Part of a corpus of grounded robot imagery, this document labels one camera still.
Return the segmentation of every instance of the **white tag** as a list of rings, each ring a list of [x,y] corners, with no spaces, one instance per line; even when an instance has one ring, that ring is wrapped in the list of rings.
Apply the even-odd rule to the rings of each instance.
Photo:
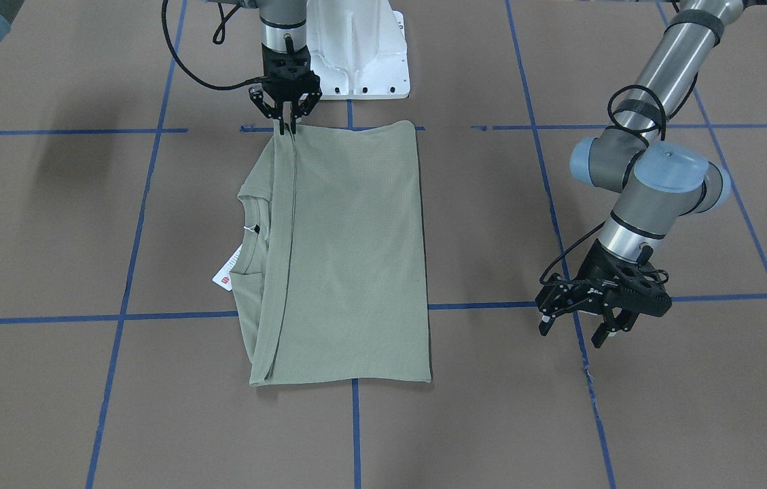
[[[223,287],[224,289],[231,291],[232,281],[229,278],[229,270],[231,270],[232,267],[235,266],[235,263],[238,262],[238,255],[240,254],[241,254],[241,245],[238,245],[238,250],[235,250],[235,253],[232,254],[232,257],[229,259],[229,261],[223,264],[221,269],[219,269],[219,272],[217,273],[217,275],[213,276],[211,281]]]

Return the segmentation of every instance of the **clothing tag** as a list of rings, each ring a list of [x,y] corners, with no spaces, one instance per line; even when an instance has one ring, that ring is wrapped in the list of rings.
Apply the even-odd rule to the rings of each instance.
[[[238,245],[238,250],[235,250],[235,253],[232,254],[232,257],[229,259],[229,261],[223,264],[217,275],[213,276],[211,281],[223,287],[224,289],[231,291],[232,281],[229,279],[229,270],[231,270],[232,267],[235,266],[235,263],[238,262],[238,255],[240,254],[241,245]]]

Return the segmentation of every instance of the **folded cloth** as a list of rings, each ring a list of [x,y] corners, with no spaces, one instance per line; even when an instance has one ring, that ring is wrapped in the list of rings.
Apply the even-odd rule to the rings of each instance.
[[[431,380],[413,124],[275,130],[238,198],[251,386]]]

